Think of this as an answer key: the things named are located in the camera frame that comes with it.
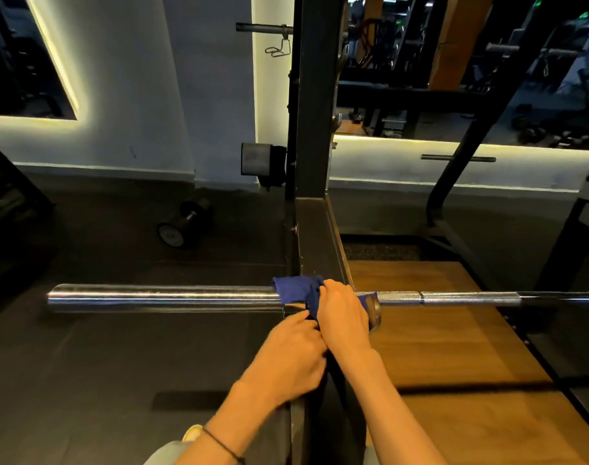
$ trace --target wooden floor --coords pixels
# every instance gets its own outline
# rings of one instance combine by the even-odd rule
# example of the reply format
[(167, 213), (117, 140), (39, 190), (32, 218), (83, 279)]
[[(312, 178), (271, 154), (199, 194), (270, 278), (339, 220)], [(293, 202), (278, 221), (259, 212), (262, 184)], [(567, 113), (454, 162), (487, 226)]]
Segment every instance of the wooden floor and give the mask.
[[(360, 291), (478, 290), (456, 262), (349, 266)], [(589, 427), (494, 307), (386, 309), (371, 341), (450, 464), (589, 465)]]

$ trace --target gray wall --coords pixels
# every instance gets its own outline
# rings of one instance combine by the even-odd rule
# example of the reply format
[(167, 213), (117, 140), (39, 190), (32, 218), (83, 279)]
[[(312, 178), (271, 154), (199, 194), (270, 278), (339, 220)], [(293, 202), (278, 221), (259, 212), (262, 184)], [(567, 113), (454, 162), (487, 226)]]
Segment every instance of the gray wall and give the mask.
[(77, 121), (0, 117), (15, 162), (193, 173), (162, 0), (28, 0)]
[(255, 142), (251, 0), (163, 0), (196, 183), (245, 187), (240, 144)]

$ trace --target black wrist bracelet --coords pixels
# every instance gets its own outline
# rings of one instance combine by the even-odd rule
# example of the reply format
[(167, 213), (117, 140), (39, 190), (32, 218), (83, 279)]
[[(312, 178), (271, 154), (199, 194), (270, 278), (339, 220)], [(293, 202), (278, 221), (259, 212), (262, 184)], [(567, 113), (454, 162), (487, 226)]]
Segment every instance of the black wrist bracelet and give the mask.
[(210, 437), (211, 439), (213, 439), (217, 444), (219, 444), (224, 450), (226, 450), (232, 457), (234, 457), (234, 459), (236, 460), (237, 463), (240, 463), (242, 465), (245, 465), (246, 461), (244, 457), (239, 457), (238, 455), (236, 455), (234, 452), (232, 452), (232, 450), (230, 450), (230, 448), (225, 445), (223, 442), (221, 442), (219, 439), (217, 439), (215, 436), (213, 436), (213, 434), (206, 428), (203, 428), (203, 431), (208, 434), (208, 437)]

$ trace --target person's left hand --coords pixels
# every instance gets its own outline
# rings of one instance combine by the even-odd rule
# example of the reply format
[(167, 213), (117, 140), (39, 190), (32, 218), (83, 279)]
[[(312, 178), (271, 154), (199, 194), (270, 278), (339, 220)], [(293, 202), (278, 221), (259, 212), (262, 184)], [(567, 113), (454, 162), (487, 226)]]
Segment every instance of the person's left hand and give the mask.
[(240, 379), (266, 394), (272, 409), (315, 389), (324, 374), (327, 346), (308, 315), (299, 312), (273, 328)]

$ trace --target black rubber floor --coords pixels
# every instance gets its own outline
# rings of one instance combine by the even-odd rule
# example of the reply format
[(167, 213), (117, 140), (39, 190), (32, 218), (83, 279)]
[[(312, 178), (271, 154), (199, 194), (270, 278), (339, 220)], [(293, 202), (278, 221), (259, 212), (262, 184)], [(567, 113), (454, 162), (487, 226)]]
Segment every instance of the black rubber floor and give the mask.
[(209, 192), (215, 224), (172, 249), (155, 226), (183, 183), (33, 177), (54, 215), (0, 229), (0, 464), (141, 464), (205, 422), (279, 321), (272, 315), (47, 314), (58, 283), (269, 284), (283, 195)]

